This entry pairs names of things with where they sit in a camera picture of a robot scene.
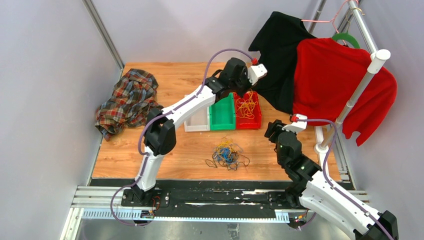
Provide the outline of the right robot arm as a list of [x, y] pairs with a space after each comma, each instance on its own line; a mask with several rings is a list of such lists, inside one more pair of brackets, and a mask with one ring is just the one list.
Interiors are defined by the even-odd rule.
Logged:
[[306, 119], [290, 124], [269, 122], [264, 136], [275, 144], [277, 163], [292, 180], [285, 189], [286, 203], [304, 207], [338, 227], [351, 240], [397, 240], [398, 222], [393, 213], [380, 212], [353, 196], [324, 169], [302, 152], [297, 133]]

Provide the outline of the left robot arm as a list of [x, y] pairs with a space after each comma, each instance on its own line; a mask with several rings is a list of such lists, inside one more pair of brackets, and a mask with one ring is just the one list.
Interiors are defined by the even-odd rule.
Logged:
[[198, 111], [212, 106], [230, 93], [242, 97], [266, 74], [263, 64], [253, 62], [247, 66], [243, 60], [232, 57], [223, 69], [205, 77], [188, 96], [163, 109], [150, 110], [138, 141], [142, 162], [134, 183], [125, 195], [142, 207], [149, 206], [154, 198], [153, 189], [162, 161], [176, 146], [177, 129]]

